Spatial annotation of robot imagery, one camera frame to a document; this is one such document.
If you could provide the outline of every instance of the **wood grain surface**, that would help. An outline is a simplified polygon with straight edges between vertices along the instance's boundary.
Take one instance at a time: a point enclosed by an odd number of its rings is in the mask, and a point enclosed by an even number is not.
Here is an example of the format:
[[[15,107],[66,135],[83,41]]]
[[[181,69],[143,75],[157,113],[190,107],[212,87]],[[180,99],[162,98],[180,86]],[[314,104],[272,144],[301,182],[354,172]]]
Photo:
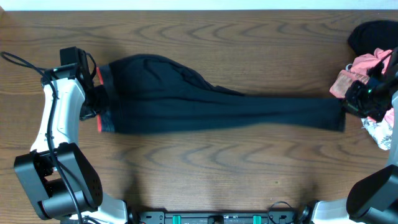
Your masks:
[[[6,12],[0,50],[47,68],[75,45],[99,65],[152,53],[243,93],[331,97],[338,72],[354,59],[350,32],[376,19],[398,19],[397,12]],[[39,75],[0,60],[0,104],[0,222],[41,223],[13,169],[39,130]],[[266,210],[278,200],[334,200],[387,157],[350,115],[344,133],[258,124],[151,136],[98,133],[91,119],[80,123],[79,138],[104,191],[137,209]]]
[[[4,13],[4,9],[0,6],[0,20],[1,20],[3,13]]]

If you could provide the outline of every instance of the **black cloth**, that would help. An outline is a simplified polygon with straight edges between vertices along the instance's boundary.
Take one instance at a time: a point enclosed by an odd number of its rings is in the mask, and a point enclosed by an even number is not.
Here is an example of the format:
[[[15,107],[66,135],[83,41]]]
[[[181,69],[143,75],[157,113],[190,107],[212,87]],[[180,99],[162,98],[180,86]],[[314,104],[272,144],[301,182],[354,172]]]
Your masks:
[[[392,50],[398,47],[398,22],[365,22],[348,37],[348,44],[358,56],[373,54],[376,48]]]
[[[342,131],[335,98],[264,98],[212,86],[196,71],[158,55],[100,67],[111,102],[102,131],[147,134],[282,123]]]

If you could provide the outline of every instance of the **black cable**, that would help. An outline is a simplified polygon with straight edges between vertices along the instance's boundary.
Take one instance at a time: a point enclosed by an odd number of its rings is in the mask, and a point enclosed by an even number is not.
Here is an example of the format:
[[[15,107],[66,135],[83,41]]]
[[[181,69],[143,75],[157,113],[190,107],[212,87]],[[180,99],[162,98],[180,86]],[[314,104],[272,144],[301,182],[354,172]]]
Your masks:
[[[89,217],[89,216],[86,216],[86,217],[83,219],[83,223],[89,223],[88,221],[92,221],[94,224],[101,224],[100,222],[98,222],[98,221],[95,220],[94,218],[91,218],[91,217]]]
[[[24,63],[24,65],[21,65],[21,63],[18,63],[18,62],[14,62],[14,61],[10,60],[9,58],[6,58],[4,55],[7,55],[7,56],[12,57],[14,59],[17,59],[18,61]],[[65,184],[65,186],[66,186],[66,188],[67,188],[67,190],[68,190],[68,192],[69,192],[69,194],[70,194],[70,196],[72,198],[73,204],[74,204],[74,206],[76,208],[76,212],[77,212],[77,215],[78,215],[79,223],[83,224],[83,219],[81,217],[81,211],[80,211],[79,204],[77,202],[75,193],[73,192],[72,187],[70,186],[67,177],[63,173],[63,170],[60,167],[60,163],[59,163],[58,159],[55,157],[55,153],[54,153],[53,148],[52,148],[52,138],[53,137],[51,136],[51,132],[52,132],[51,129],[52,129],[52,121],[53,121],[53,117],[54,117],[54,112],[55,112],[55,105],[57,104],[57,99],[58,99],[57,91],[55,90],[55,87],[54,87],[53,83],[51,82],[51,79],[49,77],[47,77],[43,73],[43,71],[41,71],[39,68],[35,67],[31,63],[25,61],[24,59],[22,59],[22,58],[20,58],[18,56],[10,54],[8,52],[1,52],[1,57],[6,59],[8,62],[14,63],[16,65],[21,65],[23,67],[32,68],[36,72],[41,74],[44,79],[49,81],[49,85],[50,85],[50,87],[52,89],[52,98],[53,98],[53,100],[52,100],[51,109],[50,109],[49,122],[47,123],[47,133],[45,133],[45,137],[47,138],[47,144],[49,146],[51,160],[52,160],[54,166],[57,168],[58,173],[60,174],[61,179],[62,179],[63,183]]]
[[[291,209],[294,210],[294,208],[292,208],[287,202],[279,201],[279,202],[273,203],[273,204],[271,205],[271,207],[269,207],[269,209],[268,209],[268,218],[269,218],[269,220],[270,220],[273,224],[276,224],[276,223],[274,222],[274,217],[273,217],[272,215],[270,215],[269,213],[271,212],[271,209],[273,208],[273,206],[275,206],[275,205],[277,205],[277,204],[280,204],[280,203],[284,203],[285,205],[289,206]]]
[[[11,59],[9,59],[8,57],[6,57],[6,55],[7,55],[7,56],[10,56],[10,57],[13,57],[13,58],[15,58],[15,59],[18,59],[19,61],[25,61],[25,60],[21,59],[20,57],[17,57],[17,56],[15,56],[15,55],[10,54],[10,53],[7,53],[7,52],[1,52],[1,53],[0,53],[0,56],[1,56],[4,60],[6,60],[6,61],[8,61],[8,62],[10,62],[10,63],[13,63],[14,65],[19,65],[19,66],[22,66],[22,67],[25,67],[25,68],[34,69],[34,68],[32,68],[32,66],[33,66],[32,64],[31,64],[31,66],[29,66],[29,65],[26,65],[26,64],[23,64],[23,63],[16,62],[16,61],[11,60]],[[37,68],[37,69],[39,69],[39,70],[41,70],[41,71],[45,71],[45,70],[46,70],[46,68],[40,68],[40,67],[36,67],[36,66],[34,66],[34,67]],[[54,73],[51,73],[51,76],[53,76],[55,79],[59,79],[58,76],[56,76]]]
[[[90,53],[86,53],[86,54],[90,57],[91,61],[94,64],[94,69],[93,69],[93,71],[92,71],[92,73],[90,75],[90,78],[93,79],[95,77],[95,75],[97,74],[97,64],[95,63],[94,58],[93,58],[93,56],[91,56]]]
[[[22,66],[22,67],[26,67],[26,68],[32,68],[31,66],[28,66],[28,65],[26,65],[26,64],[13,61],[13,60],[7,58],[5,55],[8,55],[8,56],[10,56],[10,57],[13,57],[13,56],[15,56],[15,55],[12,55],[12,54],[7,53],[7,52],[1,52],[1,57],[2,57],[4,60],[6,60],[6,61],[8,61],[8,62],[10,62],[10,63],[13,63],[13,64],[15,64],[15,65],[19,65],[19,66]],[[41,70],[41,71],[46,70],[46,68],[40,68],[40,67],[36,67],[36,68],[39,69],[39,70]]]

